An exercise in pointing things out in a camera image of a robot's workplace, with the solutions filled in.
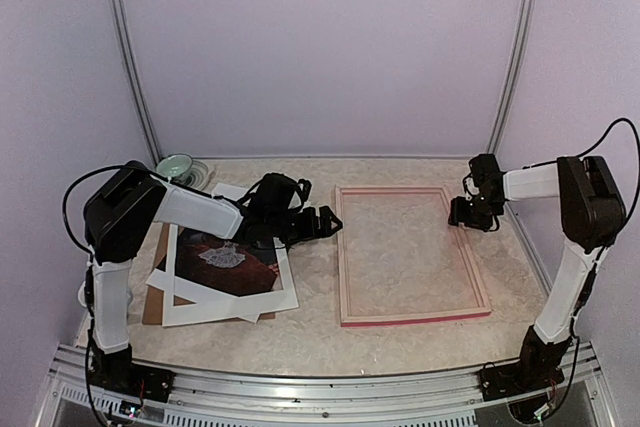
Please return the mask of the pink wooden picture frame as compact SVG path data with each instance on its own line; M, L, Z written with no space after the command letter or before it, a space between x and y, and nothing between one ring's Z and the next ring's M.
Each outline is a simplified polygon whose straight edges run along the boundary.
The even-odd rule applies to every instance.
M338 186L340 323L373 327L491 314L464 229L443 186Z

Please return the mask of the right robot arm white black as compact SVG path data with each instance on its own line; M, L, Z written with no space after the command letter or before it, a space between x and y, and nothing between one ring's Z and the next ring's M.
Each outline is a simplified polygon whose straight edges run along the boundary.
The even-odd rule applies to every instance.
M557 198L564 234L560 266L533 331L545 345L570 338L601 261L623 229L627 211L606 160L562 156L543 165L503 171L493 154L469 161L465 194L450 201L448 223L490 232L508 202Z

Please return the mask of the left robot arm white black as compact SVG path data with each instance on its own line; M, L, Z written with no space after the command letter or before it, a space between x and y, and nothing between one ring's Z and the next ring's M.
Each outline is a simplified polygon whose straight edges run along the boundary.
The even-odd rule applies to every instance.
M338 233L343 223L328 206L310 207L311 184L267 173L239 199L208 194L163 177L138 161L110 167L112 177L83 210L92 262L92 340L106 355L99 371L121 392L140 381L137 365L119 352L128 349L129 270L152 224L174 224L220 239L290 247Z

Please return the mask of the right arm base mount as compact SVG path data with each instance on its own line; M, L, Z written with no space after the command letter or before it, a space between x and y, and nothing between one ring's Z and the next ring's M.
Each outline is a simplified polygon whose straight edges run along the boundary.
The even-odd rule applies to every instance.
M559 343L545 343L530 326L515 362L500 366L485 364L478 373L484 401L493 401L561 384L565 377L561 361L572 337Z

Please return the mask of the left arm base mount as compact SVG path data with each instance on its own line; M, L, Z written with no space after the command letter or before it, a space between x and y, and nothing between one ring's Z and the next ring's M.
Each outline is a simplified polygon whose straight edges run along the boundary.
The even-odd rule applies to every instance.
M107 353L91 335L88 353L87 379L90 386L136 397L141 401L168 402L176 373L134 362L130 344L118 352Z

